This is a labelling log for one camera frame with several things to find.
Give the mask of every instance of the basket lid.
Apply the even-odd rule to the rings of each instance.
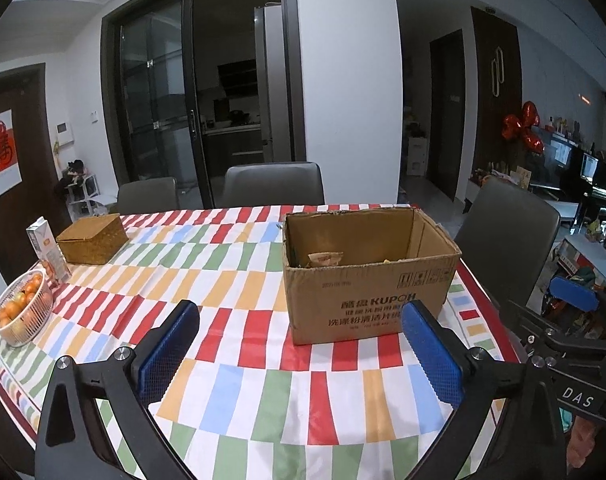
[[[57,242],[89,240],[94,238],[112,222],[120,222],[118,213],[104,216],[80,218],[56,237]]]

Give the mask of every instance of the fruit basket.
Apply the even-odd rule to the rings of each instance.
[[[30,270],[16,278],[0,297],[0,335],[10,346],[32,340],[54,305],[46,275]]]

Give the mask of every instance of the red balloon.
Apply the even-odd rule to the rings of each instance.
[[[509,114],[504,117],[504,126],[501,130],[501,135],[505,140],[512,140],[519,136],[521,129],[521,121],[514,114]]]
[[[535,124],[536,116],[539,113],[537,112],[537,107],[534,105],[532,101],[526,101],[523,103],[523,127],[529,128],[533,124]]]
[[[543,141],[529,128],[523,128],[523,144],[531,152],[543,154]]]

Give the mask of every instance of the chair backrest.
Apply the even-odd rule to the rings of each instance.
[[[225,173],[221,207],[321,205],[321,170],[314,162],[233,166]]]
[[[162,213],[179,209],[176,179],[166,176],[123,184],[118,188],[116,206],[121,215]]]
[[[498,301],[525,306],[557,235],[557,210],[525,189],[490,180],[454,238],[477,280]]]

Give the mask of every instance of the striped tablecloth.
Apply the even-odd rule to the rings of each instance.
[[[374,205],[319,206],[358,209]],[[202,305],[201,328],[163,400],[161,430],[201,480],[405,478],[451,407],[437,400],[403,335],[294,346],[288,332],[279,219],[303,206],[122,217],[129,243],[105,266],[78,266],[54,292],[35,340],[0,339],[0,399],[34,444],[54,361],[105,359],[135,346],[176,303]],[[506,334],[461,265],[439,321],[466,345],[516,360]],[[143,478],[109,403],[116,452]],[[463,472],[474,471],[502,404],[495,402]]]

